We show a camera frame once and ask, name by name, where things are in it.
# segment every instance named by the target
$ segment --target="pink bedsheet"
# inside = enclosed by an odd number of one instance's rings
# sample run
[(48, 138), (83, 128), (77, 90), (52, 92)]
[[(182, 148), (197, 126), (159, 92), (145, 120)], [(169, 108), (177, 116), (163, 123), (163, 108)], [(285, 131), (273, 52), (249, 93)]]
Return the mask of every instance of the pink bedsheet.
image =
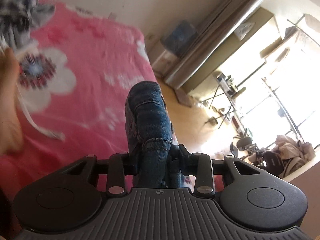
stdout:
[(0, 157), (0, 186), (10, 200), (25, 185), (87, 154), (104, 159), (127, 151), (128, 91), (139, 81), (155, 81), (143, 35), (133, 27), (82, 17), (56, 3), (53, 19), (32, 37), (57, 70), (46, 88), (22, 87), (22, 94), (35, 123), (63, 132), (65, 140), (45, 137), (19, 113), (24, 151)]

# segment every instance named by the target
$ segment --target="curtain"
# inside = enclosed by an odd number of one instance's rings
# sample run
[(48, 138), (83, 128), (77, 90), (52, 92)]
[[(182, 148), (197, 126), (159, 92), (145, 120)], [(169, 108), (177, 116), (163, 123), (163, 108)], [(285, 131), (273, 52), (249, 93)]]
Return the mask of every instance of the curtain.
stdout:
[(164, 82), (179, 89), (263, 0), (225, 0), (198, 27), (199, 37)]

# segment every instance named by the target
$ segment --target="gray cloth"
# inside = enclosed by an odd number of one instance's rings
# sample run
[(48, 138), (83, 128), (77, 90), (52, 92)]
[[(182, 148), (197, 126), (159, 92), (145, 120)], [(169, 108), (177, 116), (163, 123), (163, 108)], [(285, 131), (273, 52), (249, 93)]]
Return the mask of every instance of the gray cloth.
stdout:
[(0, 36), (13, 50), (21, 49), (33, 41), (30, 29), (47, 23), (54, 11), (54, 5), (38, 0), (0, 0)]

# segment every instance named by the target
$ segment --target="blue jeans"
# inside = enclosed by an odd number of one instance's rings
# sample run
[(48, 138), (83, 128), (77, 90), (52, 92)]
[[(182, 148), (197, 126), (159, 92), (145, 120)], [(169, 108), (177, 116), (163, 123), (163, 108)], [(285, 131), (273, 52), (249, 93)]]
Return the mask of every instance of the blue jeans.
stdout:
[(125, 118), (129, 153), (139, 147), (140, 154), (140, 172), (134, 186), (180, 187), (184, 176), (179, 160), (168, 154), (170, 148), (175, 153), (179, 149), (172, 145), (171, 122), (158, 83), (142, 81), (131, 88), (125, 103)]

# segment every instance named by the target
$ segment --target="round joint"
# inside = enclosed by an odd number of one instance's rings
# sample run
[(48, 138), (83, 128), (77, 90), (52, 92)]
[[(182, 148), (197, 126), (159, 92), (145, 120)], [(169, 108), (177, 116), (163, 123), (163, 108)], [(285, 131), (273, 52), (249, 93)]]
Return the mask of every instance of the round joint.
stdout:
[(113, 195), (119, 195), (122, 194), (124, 192), (124, 188), (123, 187), (119, 187), (119, 186), (113, 186), (111, 188), (109, 188), (109, 193), (113, 194)]
[(213, 189), (208, 186), (200, 186), (199, 188), (197, 188), (197, 191), (201, 194), (210, 194)]

